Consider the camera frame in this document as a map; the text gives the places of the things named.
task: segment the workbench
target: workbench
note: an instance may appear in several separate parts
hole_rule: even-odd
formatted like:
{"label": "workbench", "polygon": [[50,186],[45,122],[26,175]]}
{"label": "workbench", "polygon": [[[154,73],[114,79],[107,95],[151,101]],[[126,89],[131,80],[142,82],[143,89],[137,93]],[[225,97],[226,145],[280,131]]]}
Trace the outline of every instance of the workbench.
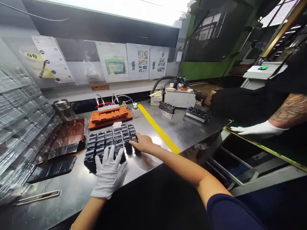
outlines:
{"label": "workbench", "polygon": [[[180,151],[187,150],[204,139],[218,134],[228,123],[227,119],[211,114],[210,122],[202,125],[193,119],[184,117],[186,109],[176,108],[175,114],[172,115],[159,109],[158,106],[150,106],[148,102],[140,104]],[[78,114],[78,116],[89,120],[91,112]],[[150,136],[155,144],[169,150],[167,144],[143,114],[123,123],[134,125],[137,132]],[[113,127],[104,127],[90,133],[106,132],[108,129],[112,130]],[[81,211],[89,199],[96,176],[89,173],[83,164],[85,149],[75,155],[77,160],[69,174],[33,184],[21,198],[54,190],[61,190],[60,196],[22,206],[2,207],[0,208],[1,225],[7,230],[49,229]],[[124,190],[126,184],[162,164],[159,159],[145,153],[142,153],[140,157],[126,155],[126,159],[128,172],[120,190]]]}

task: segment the white bottle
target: white bottle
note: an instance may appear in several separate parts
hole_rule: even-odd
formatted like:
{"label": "white bottle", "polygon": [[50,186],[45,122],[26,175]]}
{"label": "white bottle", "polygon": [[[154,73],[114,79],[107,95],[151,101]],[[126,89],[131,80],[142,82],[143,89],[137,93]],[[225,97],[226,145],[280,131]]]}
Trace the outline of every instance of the white bottle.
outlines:
{"label": "white bottle", "polygon": [[139,117],[141,114],[140,109],[138,108],[138,104],[136,102],[133,103],[132,115],[134,118]]}

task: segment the yellow edge trim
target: yellow edge trim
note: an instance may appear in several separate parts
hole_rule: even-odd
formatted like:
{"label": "yellow edge trim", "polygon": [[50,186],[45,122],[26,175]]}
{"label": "yellow edge trim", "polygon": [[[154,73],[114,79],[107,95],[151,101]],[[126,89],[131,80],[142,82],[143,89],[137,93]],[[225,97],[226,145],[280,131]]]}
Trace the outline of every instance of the yellow edge trim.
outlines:
{"label": "yellow edge trim", "polygon": [[280,158],[280,159],[282,159],[282,160],[292,164],[293,166],[295,166],[295,167],[297,167],[297,168],[307,172],[307,167],[305,167],[304,165],[301,165],[300,163],[298,163],[298,162],[296,162],[294,160],[291,160],[290,158],[285,157],[284,155],[281,155],[281,154],[279,154],[279,153],[277,153],[277,152],[275,152],[275,151],[273,151],[273,150],[271,150],[271,149],[269,149],[269,148],[267,148],[267,147],[265,147],[265,146],[255,142],[255,141],[251,141],[249,139],[246,139],[246,138],[238,135],[237,133],[231,131],[228,127],[224,127],[224,130],[227,131],[227,132],[230,132],[231,134],[234,134],[234,135],[236,135],[236,136],[238,136],[238,137],[240,137],[240,138],[242,138],[242,139],[244,139],[246,141],[248,141],[249,143],[252,143],[253,145],[255,145],[255,146],[257,146],[257,147],[259,147],[259,148],[261,148],[261,149],[263,149],[263,150],[265,150],[267,152],[269,152],[270,154],[272,154],[272,155],[274,155],[274,156],[276,156],[276,157],[278,157],[278,158]]}
{"label": "yellow edge trim", "polygon": [[169,149],[176,154],[181,153],[181,150],[174,144],[174,142],[169,138],[169,136],[163,131],[163,129],[158,126],[158,124],[155,122],[155,120],[149,115],[149,113],[146,111],[146,109],[139,104],[138,108],[141,110],[141,112],[144,114],[148,122],[152,125],[152,127],[155,129],[155,131],[159,134],[161,139],[165,142],[165,144],[169,147]]}

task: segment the tattoo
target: tattoo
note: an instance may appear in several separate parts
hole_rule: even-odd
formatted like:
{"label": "tattoo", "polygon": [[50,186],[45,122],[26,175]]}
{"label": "tattoo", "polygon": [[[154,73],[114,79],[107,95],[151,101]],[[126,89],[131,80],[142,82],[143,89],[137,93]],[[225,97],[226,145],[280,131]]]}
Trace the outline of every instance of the tattoo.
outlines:
{"label": "tattoo", "polygon": [[279,127],[290,128],[302,123],[307,118],[307,95],[289,94],[282,106],[271,116],[269,121],[279,123]]}

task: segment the navy blue sleeve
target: navy blue sleeve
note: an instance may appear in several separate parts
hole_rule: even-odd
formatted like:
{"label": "navy blue sleeve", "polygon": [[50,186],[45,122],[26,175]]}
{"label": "navy blue sleeve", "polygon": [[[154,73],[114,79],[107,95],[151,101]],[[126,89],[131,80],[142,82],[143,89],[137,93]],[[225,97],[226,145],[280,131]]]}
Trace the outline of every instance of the navy blue sleeve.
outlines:
{"label": "navy blue sleeve", "polygon": [[266,229],[245,204],[226,194],[215,194],[210,197],[207,213],[212,230]]}

